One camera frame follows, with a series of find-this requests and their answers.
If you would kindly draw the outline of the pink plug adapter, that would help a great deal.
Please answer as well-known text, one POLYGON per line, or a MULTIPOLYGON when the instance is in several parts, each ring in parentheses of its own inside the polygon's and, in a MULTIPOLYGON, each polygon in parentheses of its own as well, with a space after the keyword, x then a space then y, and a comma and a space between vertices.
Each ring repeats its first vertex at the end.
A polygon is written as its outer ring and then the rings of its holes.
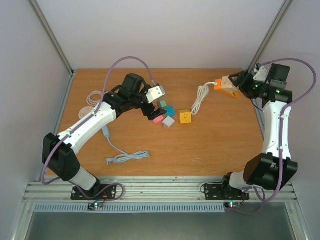
POLYGON ((162 123, 164 119, 165 119, 165 117, 164 117, 163 115, 160 115, 160 116, 156 117, 156 118, 153 120, 153 122, 156 123, 156 124, 162 123))

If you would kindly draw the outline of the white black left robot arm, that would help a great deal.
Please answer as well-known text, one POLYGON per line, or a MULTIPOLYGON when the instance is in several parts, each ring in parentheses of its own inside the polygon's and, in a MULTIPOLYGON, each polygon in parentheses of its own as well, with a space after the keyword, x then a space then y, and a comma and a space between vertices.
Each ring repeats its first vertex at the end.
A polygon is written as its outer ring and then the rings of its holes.
POLYGON ((101 193, 98 179, 81 166, 77 154, 98 131, 128 111, 140 109, 150 121, 164 115, 165 111, 153 103, 165 94, 163 86, 151 86, 141 76, 127 74, 123 83, 105 93, 102 101, 85 117, 57 135, 48 133, 44 137, 44 168, 50 169, 64 182, 82 188, 89 199, 96 199, 101 193))

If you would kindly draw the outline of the green small plug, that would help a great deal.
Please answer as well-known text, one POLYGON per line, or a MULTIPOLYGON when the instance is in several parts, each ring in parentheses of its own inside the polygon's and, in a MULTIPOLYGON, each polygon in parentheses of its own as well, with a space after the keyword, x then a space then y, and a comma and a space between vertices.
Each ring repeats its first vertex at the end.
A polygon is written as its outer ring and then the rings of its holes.
POLYGON ((166 103, 165 100, 161 100, 161 101, 158 102, 158 106, 159 106, 160 108, 164 109, 164 108, 167 107, 168 105, 167 105, 167 103, 166 103))

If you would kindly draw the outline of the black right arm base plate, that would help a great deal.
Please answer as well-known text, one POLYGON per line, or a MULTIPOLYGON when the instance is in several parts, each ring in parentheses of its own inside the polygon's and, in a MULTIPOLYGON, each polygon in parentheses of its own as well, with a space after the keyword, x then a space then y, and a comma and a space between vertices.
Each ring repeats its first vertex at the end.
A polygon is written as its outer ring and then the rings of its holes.
POLYGON ((229 186, 224 187, 221 183, 205 183, 200 187, 200 191, 207 201, 246 201, 250 199, 248 193, 229 186))

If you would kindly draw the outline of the white 66W usb charger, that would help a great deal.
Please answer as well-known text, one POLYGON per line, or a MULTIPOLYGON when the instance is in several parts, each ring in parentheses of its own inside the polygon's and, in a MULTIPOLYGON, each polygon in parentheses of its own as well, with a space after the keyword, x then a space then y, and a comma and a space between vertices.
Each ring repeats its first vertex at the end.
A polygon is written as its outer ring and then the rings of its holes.
POLYGON ((172 117, 167 116, 167 117, 162 121, 162 126, 163 126, 163 127, 166 127, 166 128, 171 128, 175 122, 176 122, 176 121, 175 121, 172 117))

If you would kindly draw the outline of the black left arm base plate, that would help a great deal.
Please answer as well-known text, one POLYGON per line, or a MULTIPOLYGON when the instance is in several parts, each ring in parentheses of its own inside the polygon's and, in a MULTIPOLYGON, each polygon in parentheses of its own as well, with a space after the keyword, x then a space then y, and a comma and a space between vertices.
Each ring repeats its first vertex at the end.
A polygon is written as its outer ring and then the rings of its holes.
POLYGON ((114 200, 116 198, 117 186, 115 184, 96 183, 90 190, 84 190, 80 186, 74 186, 71 191, 71 200, 114 200))

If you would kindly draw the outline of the round beige power strip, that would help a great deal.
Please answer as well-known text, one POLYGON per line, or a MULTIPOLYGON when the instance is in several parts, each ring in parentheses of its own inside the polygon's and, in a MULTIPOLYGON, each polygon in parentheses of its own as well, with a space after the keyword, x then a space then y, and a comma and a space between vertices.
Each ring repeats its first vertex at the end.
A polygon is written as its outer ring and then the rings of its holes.
POLYGON ((91 113, 95 108, 93 106, 85 106, 83 107, 79 113, 78 118, 81 120, 83 119, 87 114, 91 113))

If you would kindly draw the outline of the orange power strip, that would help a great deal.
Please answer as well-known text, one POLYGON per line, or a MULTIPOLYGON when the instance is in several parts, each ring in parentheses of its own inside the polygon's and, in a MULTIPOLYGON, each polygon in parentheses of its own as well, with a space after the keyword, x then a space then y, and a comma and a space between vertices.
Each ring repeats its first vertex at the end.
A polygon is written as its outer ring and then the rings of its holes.
POLYGON ((237 99, 240 96, 239 88, 233 85, 228 76, 216 79, 214 90, 233 99, 237 99))

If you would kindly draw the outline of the grey blue strip base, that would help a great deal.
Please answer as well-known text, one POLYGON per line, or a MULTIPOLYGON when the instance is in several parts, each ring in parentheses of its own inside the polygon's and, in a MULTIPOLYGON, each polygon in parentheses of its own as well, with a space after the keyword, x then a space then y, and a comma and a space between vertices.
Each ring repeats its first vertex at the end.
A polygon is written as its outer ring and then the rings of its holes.
POLYGON ((110 138, 110 131, 109 131, 109 128, 107 125, 103 126, 102 127, 102 133, 103 133, 103 136, 106 138, 106 139, 109 139, 110 138))

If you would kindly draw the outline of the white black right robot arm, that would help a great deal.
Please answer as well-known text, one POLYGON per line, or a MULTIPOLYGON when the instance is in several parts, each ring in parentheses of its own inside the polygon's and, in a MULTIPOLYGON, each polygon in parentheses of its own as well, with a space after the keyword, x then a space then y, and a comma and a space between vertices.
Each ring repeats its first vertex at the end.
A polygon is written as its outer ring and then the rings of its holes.
POLYGON ((298 164, 291 160, 288 122, 293 93, 286 89, 290 67, 273 63, 269 70, 257 64, 254 73, 241 71, 216 80, 214 90, 237 98, 261 99, 264 135, 261 153, 242 172, 230 172, 222 179, 220 194, 233 200, 249 187, 273 190, 276 194, 295 175, 298 164))

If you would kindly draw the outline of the beige cube plug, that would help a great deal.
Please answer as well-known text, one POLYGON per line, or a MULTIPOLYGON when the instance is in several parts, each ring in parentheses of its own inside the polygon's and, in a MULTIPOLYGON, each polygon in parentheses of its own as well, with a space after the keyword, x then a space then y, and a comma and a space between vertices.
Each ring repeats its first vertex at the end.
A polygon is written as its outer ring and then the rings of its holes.
POLYGON ((232 83, 232 81, 229 79, 228 76, 223 76, 221 78, 221 85, 220 85, 220 88, 224 91, 227 91, 227 92, 236 92, 239 90, 238 87, 234 86, 234 84, 232 83))

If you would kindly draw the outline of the yellow cube socket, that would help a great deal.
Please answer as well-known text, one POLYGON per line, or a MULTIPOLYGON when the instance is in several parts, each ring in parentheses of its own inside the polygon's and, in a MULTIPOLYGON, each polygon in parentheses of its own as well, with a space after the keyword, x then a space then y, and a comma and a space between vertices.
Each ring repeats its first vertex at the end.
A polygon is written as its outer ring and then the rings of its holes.
POLYGON ((192 113, 189 109, 179 110, 178 117, 181 124, 190 124, 192 122, 192 113))

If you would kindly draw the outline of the teal plug adapter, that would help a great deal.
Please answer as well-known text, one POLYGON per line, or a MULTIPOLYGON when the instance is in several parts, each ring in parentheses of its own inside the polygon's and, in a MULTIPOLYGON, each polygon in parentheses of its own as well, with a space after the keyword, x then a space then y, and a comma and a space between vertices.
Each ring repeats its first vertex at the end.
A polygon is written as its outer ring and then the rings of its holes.
POLYGON ((176 111, 173 106, 165 106, 164 110, 166 117, 174 117, 176 115, 176 111))

